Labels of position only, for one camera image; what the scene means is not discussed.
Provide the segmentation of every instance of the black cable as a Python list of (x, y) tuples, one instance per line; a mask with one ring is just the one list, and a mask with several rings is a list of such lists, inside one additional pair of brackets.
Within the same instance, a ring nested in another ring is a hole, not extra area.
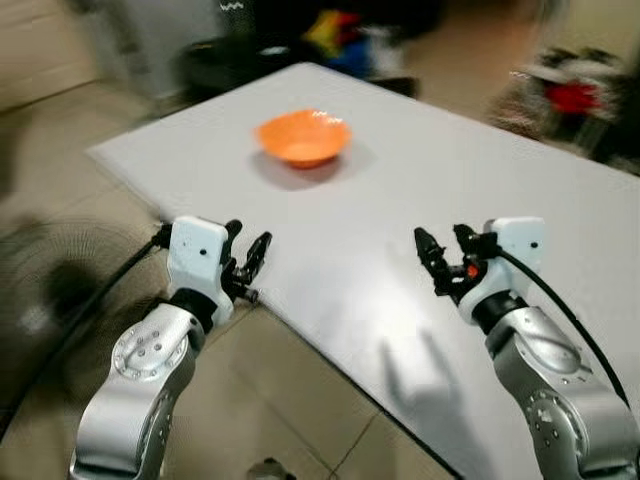
[(69, 339), (73, 335), (75, 329), (85, 320), (89, 315), (95, 313), (98, 305), (102, 301), (102, 299), (109, 293), (109, 291), (115, 286), (116, 283), (122, 279), (126, 275), (126, 273), (131, 270), (138, 262), (144, 259), (147, 254), (151, 251), (151, 249), (158, 245), (162, 240), (162, 234), (164, 232), (161, 231), (154, 238), (145, 244), (140, 250), (138, 250), (135, 254), (133, 254), (129, 260), (127, 260), (118, 270), (111, 275), (107, 281), (104, 283), (100, 289), (98, 289), (87, 302), (78, 310), (78, 312), (73, 316), (73, 319), (67, 324), (63, 334), (62, 339), (45, 355), (42, 362), (40, 362), (41, 368), (37, 370), (37, 373), (33, 375), (31, 380), (29, 380), (25, 386), (22, 388), (20, 393), (15, 397), (14, 401), (11, 403), (8, 411), (5, 411), (0, 418), (0, 442), (4, 438), (5, 433), (9, 429), (9, 425), (11, 421), (15, 417), (20, 405), (24, 401), (25, 397), (31, 391), (31, 389), (38, 383), (40, 377), (44, 371), (46, 371), (47, 366), (51, 365), (53, 362), (57, 360), (58, 355), (68, 346)]
[(547, 285), (547, 283), (545, 283), (545, 281), (542, 280), (542, 278), (540, 278), (536, 272), (531, 270), (527, 265), (525, 265), (523, 262), (518, 260), (516, 257), (505, 252), (500, 247), (498, 247), (497, 255), (507, 260), (513, 266), (518, 268), (522, 273), (524, 273), (527, 277), (529, 277), (533, 281), (533, 283), (535, 283), (538, 287), (540, 287), (540, 289), (549, 296), (549, 298), (558, 306), (558, 308), (562, 311), (562, 313), (566, 315), (566, 317), (569, 319), (569, 322), (571, 322), (574, 328), (582, 336), (584, 341), (587, 343), (591, 351), (593, 351), (594, 355), (600, 362), (600, 365), (602, 365), (602, 368), (607, 374), (607, 377), (609, 377), (609, 381), (611, 382), (611, 385), (613, 386), (613, 389), (615, 390), (616, 394), (622, 399), (625, 405), (629, 407), (629, 400), (627, 399), (627, 395), (624, 392), (622, 383), (620, 382), (620, 379), (616, 375), (616, 372), (614, 371), (613, 367), (609, 363), (609, 360), (607, 360), (606, 355), (600, 349), (600, 347), (598, 346), (596, 341), (593, 339), (593, 337), (591, 337), (591, 335), (589, 334), (587, 329), (584, 327), (584, 325), (582, 325), (580, 320), (578, 320), (578, 317), (576, 317), (576, 315), (567, 306), (567, 304), (564, 303), (564, 301), (560, 298), (560, 296), (556, 292), (554, 292), (553, 289), (549, 285)]

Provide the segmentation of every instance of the wall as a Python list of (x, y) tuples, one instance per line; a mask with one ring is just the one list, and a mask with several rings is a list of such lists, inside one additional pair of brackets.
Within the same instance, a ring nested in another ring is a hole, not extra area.
[(640, 0), (572, 0), (550, 42), (568, 50), (597, 47), (632, 65), (640, 47)]

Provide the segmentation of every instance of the electric fan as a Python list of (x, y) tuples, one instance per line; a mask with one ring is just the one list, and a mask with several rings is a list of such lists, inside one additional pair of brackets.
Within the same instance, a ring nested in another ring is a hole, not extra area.
[(167, 284), (153, 243), (133, 255), (142, 243), (89, 222), (0, 238), (0, 440), (36, 380), (63, 388), (67, 400), (95, 393), (116, 339)]

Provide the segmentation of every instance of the red object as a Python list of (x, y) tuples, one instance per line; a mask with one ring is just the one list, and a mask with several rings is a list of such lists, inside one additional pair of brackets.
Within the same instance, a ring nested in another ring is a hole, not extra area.
[(469, 265), (467, 267), (467, 275), (469, 275), (469, 278), (474, 279), (478, 276), (479, 273), (480, 270), (478, 270), (478, 267), (476, 267), (475, 265)]
[(338, 16), (338, 44), (341, 47), (356, 42), (362, 38), (362, 34), (358, 31), (362, 16), (357, 13), (340, 12)]
[(582, 114), (600, 106), (596, 94), (595, 86), (580, 83), (553, 85), (546, 92), (547, 98), (558, 112)]

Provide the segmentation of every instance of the tiled floor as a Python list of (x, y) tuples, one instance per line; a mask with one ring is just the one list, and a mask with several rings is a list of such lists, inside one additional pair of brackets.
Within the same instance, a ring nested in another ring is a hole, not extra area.
[(441, 27), (408, 45), (406, 69), (420, 79), (420, 100), (485, 121), (510, 71), (534, 56), (541, 26), (527, 4), (451, 0)]
[[(83, 154), (145, 113), (136, 99), (91, 84), (0, 117), (2, 231), (25, 218), (91, 219), (148, 238), (147, 206)], [(34, 390), (0, 448), (0, 478), (66, 478), (83, 407)], [(178, 402), (164, 478), (241, 479), (267, 457), (299, 479), (449, 478), (280, 320), (238, 305)]]

